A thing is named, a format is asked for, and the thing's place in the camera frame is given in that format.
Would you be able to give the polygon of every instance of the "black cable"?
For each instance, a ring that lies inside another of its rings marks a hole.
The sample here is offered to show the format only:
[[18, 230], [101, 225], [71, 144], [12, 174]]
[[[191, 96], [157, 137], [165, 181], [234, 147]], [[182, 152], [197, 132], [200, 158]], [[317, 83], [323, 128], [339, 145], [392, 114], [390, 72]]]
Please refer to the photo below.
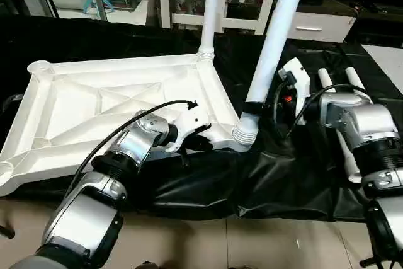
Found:
[[278, 106], [278, 100], [280, 99], [280, 94], [283, 88], [287, 85], [287, 82], [283, 81], [280, 83], [279, 86], [277, 86], [276, 91], [275, 91], [275, 97], [273, 100], [273, 123], [275, 128], [277, 129], [277, 106]]
[[191, 109], [195, 106], [197, 106], [196, 102], [191, 102], [188, 100], [175, 100], [175, 101], [170, 101], [170, 102], [165, 102], [163, 104], [157, 105], [153, 108], [151, 108], [150, 110], [146, 110], [145, 112], [134, 116], [133, 118], [131, 118], [129, 121], [125, 122], [124, 124], [122, 124], [121, 126], [119, 126], [117, 129], [115, 129], [108, 137], [106, 137], [105, 139], [103, 139], [89, 154], [88, 156], [84, 159], [84, 161], [81, 163], [81, 165], [78, 167], [76, 173], [74, 174], [73, 180], [71, 181], [67, 191], [65, 192], [64, 198], [66, 198], [66, 196], [68, 196], [68, 194], [72, 191], [72, 189], [74, 188], [74, 186], [77, 183], [78, 178], [80, 177], [80, 174], [82, 173], [82, 171], [84, 170], [84, 168], [86, 167], [86, 165], [88, 164], [89, 160], [91, 160], [91, 158], [93, 156], [95, 156], [95, 154], [106, 144], [108, 143], [108, 141], [110, 139], [112, 139], [114, 136], [116, 136], [117, 134], [119, 134], [124, 128], [128, 127], [130, 124], [134, 123], [135, 121], [137, 121], [138, 119], [147, 116], [148, 114], [159, 110], [160, 108], [163, 108], [165, 106], [169, 106], [172, 104], [187, 104], [188, 108]]
[[309, 107], [309, 105], [311, 105], [312, 102], [314, 102], [316, 99], [318, 99], [318, 97], [320, 97], [322, 94], [324, 94], [326, 91], [328, 91], [328, 90], [330, 90], [332, 88], [351, 88], [351, 89], [354, 89], [356, 91], [361, 91], [362, 93], [367, 94], [367, 91], [365, 89], [363, 89], [363, 88], [361, 88], [359, 86], [352, 85], [352, 84], [333, 84], [333, 85], [330, 85], [330, 86], [328, 86], [326, 88], [322, 88], [320, 91], [315, 93], [312, 97], [310, 97], [309, 100], [302, 107], [301, 111], [299, 112], [299, 114], [295, 118], [295, 121], [294, 121], [293, 125], [291, 126], [290, 130], [287, 132], [287, 135], [285, 136], [284, 139], [287, 139], [291, 135], [291, 133], [293, 132], [293, 130], [297, 126], [298, 121], [304, 115], [304, 113], [307, 110], [307, 108]]

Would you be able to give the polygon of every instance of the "cable connector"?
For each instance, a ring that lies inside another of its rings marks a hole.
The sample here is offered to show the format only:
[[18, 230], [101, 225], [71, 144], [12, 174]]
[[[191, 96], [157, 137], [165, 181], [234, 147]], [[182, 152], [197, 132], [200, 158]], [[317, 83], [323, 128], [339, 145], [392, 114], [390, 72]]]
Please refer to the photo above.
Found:
[[191, 110], [192, 108], [195, 108], [196, 106], [199, 106], [199, 104], [197, 104], [196, 100], [194, 102], [189, 101], [189, 103], [188, 103], [188, 109], [189, 110]]

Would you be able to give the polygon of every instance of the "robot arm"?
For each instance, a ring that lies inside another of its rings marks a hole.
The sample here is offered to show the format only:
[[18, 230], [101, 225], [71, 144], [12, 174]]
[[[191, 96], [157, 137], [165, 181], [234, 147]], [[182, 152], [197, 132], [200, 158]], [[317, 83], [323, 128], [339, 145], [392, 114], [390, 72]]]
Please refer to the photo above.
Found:
[[151, 149], [163, 146], [176, 152], [187, 136], [208, 127], [208, 115], [199, 106], [172, 124], [154, 114], [131, 124], [91, 161], [93, 171], [81, 178], [50, 218], [35, 255], [11, 269], [101, 268], [123, 225], [120, 209], [127, 200], [128, 182]]
[[[304, 88], [309, 77], [298, 59], [288, 62], [279, 75], [297, 90], [297, 104], [309, 100]], [[301, 108], [296, 106], [295, 116]], [[366, 94], [336, 92], [323, 93], [310, 110], [310, 118], [339, 131], [362, 175], [373, 258], [361, 265], [383, 260], [403, 263], [403, 143], [390, 112]]]

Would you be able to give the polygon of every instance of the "cabinet drawer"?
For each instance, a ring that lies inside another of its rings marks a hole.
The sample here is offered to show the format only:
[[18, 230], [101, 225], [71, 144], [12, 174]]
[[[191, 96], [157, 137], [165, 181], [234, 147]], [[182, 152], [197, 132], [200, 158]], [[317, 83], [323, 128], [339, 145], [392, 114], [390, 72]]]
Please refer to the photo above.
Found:
[[355, 22], [355, 17], [295, 13], [288, 38], [343, 42]]

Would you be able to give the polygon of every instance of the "drawer handle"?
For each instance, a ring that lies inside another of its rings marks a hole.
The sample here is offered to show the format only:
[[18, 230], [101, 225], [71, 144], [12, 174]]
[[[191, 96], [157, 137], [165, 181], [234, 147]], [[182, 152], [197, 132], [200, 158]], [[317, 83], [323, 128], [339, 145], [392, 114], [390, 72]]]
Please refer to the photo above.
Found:
[[297, 26], [297, 31], [323, 31], [322, 28], [306, 28], [304, 26]]

